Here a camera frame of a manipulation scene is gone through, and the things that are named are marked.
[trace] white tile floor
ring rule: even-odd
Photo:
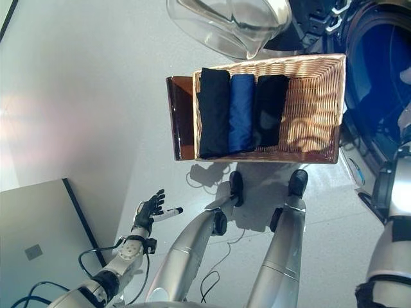
[[[207,296],[212,304],[241,307],[272,237],[265,226],[297,166],[174,162],[164,81],[228,59],[185,36],[169,20],[164,1],[136,0],[21,1],[0,54],[6,76],[2,187],[67,176],[102,246],[126,234],[136,205],[165,188],[167,206],[182,206],[184,213],[154,226],[158,250],[149,283],[181,230],[227,192],[229,172],[243,173],[246,204],[235,210],[227,233],[210,240],[188,294],[189,300],[200,299],[202,277],[225,255],[225,242],[246,228],[218,268],[222,280]],[[303,167],[310,180],[299,307],[355,307],[354,287],[363,281],[382,227],[355,196],[341,160]],[[189,185],[198,181],[222,183]],[[127,299],[143,277],[136,275]]]

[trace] black cable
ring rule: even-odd
[[[211,289],[220,281],[220,273],[219,273],[218,271],[213,271],[213,270],[214,270],[219,264],[221,264],[226,258],[228,258],[228,256],[229,256],[230,253],[231,253],[231,245],[238,243],[238,242],[244,237],[244,233],[245,233],[245,229],[243,229],[243,233],[241,234],[241,236],[240,236],[237,240],[235,240],[235,241],[233,241],[233,242],[226,242],[226,244],[227,244],[228,247],[229,247],[229,251],[228,251],[228,252],[224,255],[224,257],[222,257],[216,264],[214,264],[214,266],[209,270],[208,274],[207,274],[207,275],[203,278],[203,280],[201,281],[201,285],[200,285],[200,293],[201,293],[201,295],[202,295],[201,302],[204,301],[204,303],[207,303],[207,302],[206,302],[206,295],[207,295],[208,292],[210,292]],[[203,294],[203,283],[204,283],[204,281],[207,279],[207,277],[209,277],[212,273],[216,273],[216,274],[217,274],[217,276],[218,276],[217,281]]]
[[[218,276],[218,278],[217,278],[216,282],[215,282],[214,284],[212,284],[211,287],[209,287],[208,290],[203,294],[203,283],[204,283],[204,281],[206,280],[206,278],[207,278],[208,276],[210,276],[211,274],[213,274],[213,273],[216,273],[217,276]],[[220,274],[219,274],[219,272],[217,272],[217,271],[210,271],[210,272],[203,278],[203,280],[201,281],[201,285],[200,285],[200,293],[201,293],[201,296],[202,296],[201,302],[207,303],[207,302],[206,302],[206,295],[208,294],[208,292],[211,291],[212,288],[214,288],[214,286],[215,286],[219,281],[220,281]]]
[[[49,304],[51,304],[51,302],[49,301],[49,300],[46,300],[45,298],[43,298],[43,297],[39,297],[39,296],[26,296],[26,297],[23,297],[23,298],[20,298],[18,301],[16,301],[12,306],[11,306],[11,308],[16,308],[19,304],[21,304],[21,303],[23,303],[23,302],[29,302],[30,300],[35,300],[35,301],[38,301],[38,302],[42,302],[42,303],[44,303],[44,304],[46,304],[46,305],[49,305]]]
[[[150,258],[148,256],[148,253],[146,253],[146,256],[147,256],[147,270],[146,270],[146,278],[144,278],[143,286],[141,287],[140,292],[138,292],[136,297],[133,298],[132,301],[129,302],[127,305],[131,305],[132,303],[134,303],[139,298],[139,296],[141,295],[141,293],[143,292],[143,290],[146,286],[147,279],[148,279],[148,271],[150,270]]]
[[[36,287],[39,287],[39,286],[41,286],[41,285],[43,285],[43,284],[51,284],[52,286],[59,287],[60,289],[63,289],[63,290],[66,291],[66,292],[70,291],[68,288],[66,288],[66,287],[64,287],[64,286],[62,286],[62,285],[60,285],[60,284],[56,284],[55,282],[52,282],[52,281],[40,281],[40,282],[37,282],[33,287],[31,287],[30,292],[28,293],[28,296],[27,296],[27,301],[26,301],[26,303],[24,304],[24,307],[23,307],[23,308],[27,308],[28,302],[30,301],[29,298],[33,295],[33,292],[34,292],[35,288],[36,288]]]
[[[90,250],[86,250],[85,252],[82,252],[79,256],[78,256],[78,264],[80,265],[81,269],[83,270],[83,272],[89,277],[92,278],[92,275],[90,274],[89,271],[86,270],[86,268],[84,267],[83,261],[82,261],[82,257],[87,254],[87,253],[91,253],[91,252],[104,252],[106,250],[113,250],[116,249],[118,246],[120,246],[120,244],[123,242],[122,239],[119,239],[117,241],[117,243],[114,246],[111,247],[103,247],[103,248],[96,248],[96,249],[90,249]]]

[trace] wicker basket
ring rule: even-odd
[[[345,55],[305,55],[212,67],[230,75],[283,74],[290,78],[277,146],[257,148],[207,161],[304,162],[335,164],[345,89]],[[193,73],[193,93],[200,92],[201,71]],[[195,158],[199,155],[201,117],[193,95]]]

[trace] folded navy cloth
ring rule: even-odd
[[[250,151],[252,143],[252,104],[254,75],[238,74],[231,78],[229,112],[229,152]]]
[[[197,94],[202,129],[200,157],[219,157],[229,153],[230,74],[224,70],[201,71]]]
[[[275,146],[279,142],[288,78],[284,75],[260,76],[253,108],[254,146]]]

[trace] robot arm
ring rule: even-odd
[[[356,290],[359,308],[402,308],[411,303],[411,104],[398,125],[402,145],[395,160],[381,169],[372,194],[372,204],[386,220],[367,283]]]
[[[148,239],[154,221],[180,214],[182,208],[161,210],[164,190],[160,190],[148,201],[140,203],[129,236],[122,238],[117,255],[95,276],[80,284],[76,289],[62,295],[49,308],[102,308],[110,307],[115,297],[131,281],[141,266],[145,253],[154,253],[156,240]]]

